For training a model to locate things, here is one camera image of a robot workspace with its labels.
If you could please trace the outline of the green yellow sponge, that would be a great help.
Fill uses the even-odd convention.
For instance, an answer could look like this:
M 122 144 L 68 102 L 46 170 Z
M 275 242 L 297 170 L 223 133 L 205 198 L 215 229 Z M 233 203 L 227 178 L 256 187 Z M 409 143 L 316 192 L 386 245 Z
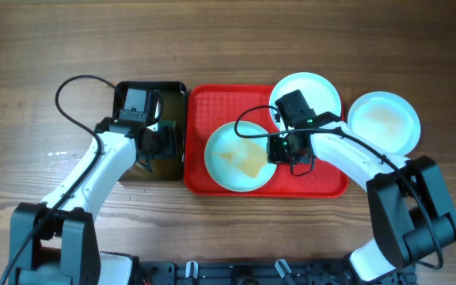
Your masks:
M 175 133 L 177 129 L 177 122 L 175 120 L 162 120 L 158 123 L 158 130 L 160 132 L 172 132 Z

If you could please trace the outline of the white plate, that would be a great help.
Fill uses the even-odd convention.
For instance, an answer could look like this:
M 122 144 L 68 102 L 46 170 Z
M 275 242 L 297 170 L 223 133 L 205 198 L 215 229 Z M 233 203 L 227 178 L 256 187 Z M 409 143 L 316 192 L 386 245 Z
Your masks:
M 281 79 L 271 92 L 269 105 L 275 107 L 278 99 L 295 90 L 302 93 L 308 109 L 314 110 L 317 119 L 326 112 L 341 117 L 342 102 L 334 85 L 319 74 L 310 72 L 298 72 Z M 313 120 L 307 128 L 319 128 L 322 124 L 320 120 L 317 123 Z
M 232 192 L 251 192 L 265 186 L 277 165 L 268 161 L 267 131 L 248 121 L 226 123 L 207 140 L 204 162 L 210 177 Z
M 386 91 L 358 98 L 349 109 L 348 126 L 374 145 L 402 156 L 415 149 L 421 136 L 421 123 L 414 107 Z

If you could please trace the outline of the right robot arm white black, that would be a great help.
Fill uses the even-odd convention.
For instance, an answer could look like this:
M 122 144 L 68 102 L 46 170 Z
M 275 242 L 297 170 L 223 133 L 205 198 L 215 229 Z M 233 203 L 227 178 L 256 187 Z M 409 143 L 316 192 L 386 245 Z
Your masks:
M 409 159 L 356 134 L 334 104 L 299 89 L 273 90 L 269 107 L 279 132 L 269 138 L 270 162 L 312 164 L 315 159 L 338 168 L 366 193 L 373 237 L 348 256 L 346 283 L 372 283 L 436 254 L 456 242 L 456 210 L 439 165 L 427 156 Z

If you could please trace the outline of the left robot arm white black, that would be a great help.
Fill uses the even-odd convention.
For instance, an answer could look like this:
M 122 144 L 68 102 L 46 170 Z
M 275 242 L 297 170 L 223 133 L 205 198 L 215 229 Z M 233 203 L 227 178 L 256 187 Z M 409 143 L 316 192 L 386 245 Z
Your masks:
M 10 221 L 2 284 L 138 284 L 139 259 L 103 253 L 94 222 L 118 180 L 133 166 L 176 154 L 175 123 L 161 122 L 157 89 L 130 88 L 117 117 L 105 117 L 65 180 L 39 203 L 20 203 Z

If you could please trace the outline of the black water tray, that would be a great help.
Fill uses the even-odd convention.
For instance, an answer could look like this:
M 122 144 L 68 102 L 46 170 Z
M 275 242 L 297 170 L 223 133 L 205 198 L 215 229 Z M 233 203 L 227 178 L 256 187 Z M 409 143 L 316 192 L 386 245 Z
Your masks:
M 151 91 L 160 93 L 164 103 L 162 120 L 177 122 L 178 155 L 175 158 L 162 160 L 143 160 L 138 158 L 137 142 L 139 131 L 149 128 L 156 131 L 158 123 L 147 124 L 148 97 Z M 124 181 L 176 181 L 182 178 L 184 166 L 184 136 L 186 125 L 186 86 L 182 82 L 137 82 L 125 81 L 116 85 L 113 99 L 114 127 L 121 126 L 123 131 L 128 130 L 135 139 L 135 164 L 127 170 L 122 179 Z

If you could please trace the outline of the red plastic tray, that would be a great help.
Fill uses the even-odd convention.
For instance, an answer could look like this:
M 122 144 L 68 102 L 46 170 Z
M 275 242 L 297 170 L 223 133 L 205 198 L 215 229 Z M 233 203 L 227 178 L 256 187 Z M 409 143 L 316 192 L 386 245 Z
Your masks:
M 184 184 L 197 195 L 238 196 L 217 184 L 204 162 L 207 140 L 224 124 L 236 120 L 245 110 L 266 105 L 271 85 L 199 85 L 188 96 L 185 131 Z M 348 189 L 349 178 L 339 169 L 317 159 L 311 173 L 291 174 L 288 165 L 278 165 L 272 179 L 246 197 L 332 199 Z

